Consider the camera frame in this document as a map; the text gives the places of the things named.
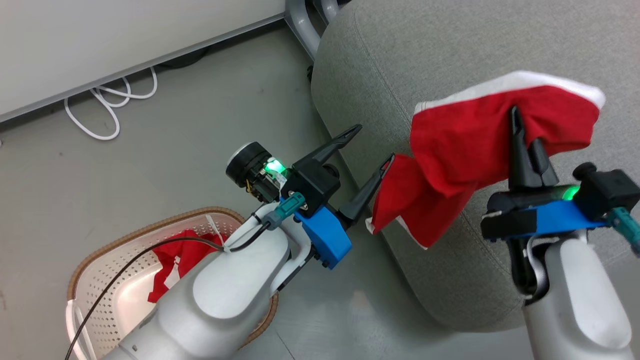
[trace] teal connector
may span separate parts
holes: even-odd
[[[283,200],[277,208],[265,215],[264,218],[262,218],[262,222],[269,222],[267,230],[274,230],[304,204],[305,197],[302,196],[301,193],[294,193],[288,199]]]
[[[607,217],[607,223],[627,239],[631,249],[640,258],[640,225],[625,208],[614,208]]]

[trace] red cloth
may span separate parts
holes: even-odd
[[[211,241],[220,246],[222,246],[223,241],[227,240],[225,235],[222,235],[222,239],[220,239],[217,234],[204,234],[199,236],[193,230],[183,231],[167,240],[183,237],[200,238]],[[155,248],[153,252],[156,254],[160,264],[162,264],[162,269],[160,269],[154,277],[154,289],[149,293],[147,301],[156,303],[164,293],[169,291],[164,282],[173,270],[173,266],[176,262],[176,256],[180,258],[180,262],[178,263],[178,274],[180,275],[180,278],[182,278],[189,272],[189,270],[196,266],[200,260],[214,251],[216,251],[216,249],[197,241],[176,241],[174,243],[169,243]]]
[[[415,159],[398,155],[391,165],[374,205],[374,233],[401,217],[413,238],[428,248],[476,190],[505,180],[514,105],[524,118],[527,144],[542,138],[549,156],[587,147],[604,95],[579,85],[591,93],[543,85],[419,104],[410,141]]]

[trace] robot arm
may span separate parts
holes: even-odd
[[[229,251],[209,254],[191,269],[105,360],[228,359],[264,318],[271,296],[305,264],[316,258],[334,268],[351,249],[346,229],[393,161],[392,155],[339,211],[328,205],[340,181],[324,162],[361,128],[348,129],[289,169],[258,143],[236,151],[227,175],[266,204],[226,241]]]
[[[483,236],[504,240],[511,273],[538,360],[631,360],[631,324],[587,233],[613,227],[640,254],[640,226],[629,211],[640,188],[621,170],[576,168],[580,185],[557,186],[540,140],[524,144],[524,124],[511,111],[509,191],[490,198]],[[558,238],[534,246],[536,238]]]
[[[544,255],[549,290],[523,308],[531,348],[544,360],[633,360],[631,324],[584,230]]]

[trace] green led light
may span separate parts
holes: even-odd
[[[563,200],[573,200],[573,197],[575,196],[575,194],[578,192],[578,190],[580,190],[580,186],[579,185],[575,185],[570,187],[569,189],[567,189],[564,194],[562,194],[562,199]]]
[[[267,163],[267,165],[264,167],[264,170],[275,171],[279,174],[282,174],[282,172],[284,170],[287,170],[287,168],[285,168],[278,160],[272,160]]]

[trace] gray chair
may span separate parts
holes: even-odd
[[[639,24],[636,0],[354,0],[321,39],[314,102],[332,135],[364,125],[342,153],[362,185],[390,152],[410,154],[418,102],[520,69],[571,78],[599,86],[607,104],[589,148],[552,158],[561,181],[584,161],[640,179]],[[457,331],[522,325],[506,246],[479,230],[489,196],[504,189],[478,191],[429,250],[398,224],[382,231],[422,305]],[[607,268],[631,259],[612,231],[591,240]]]

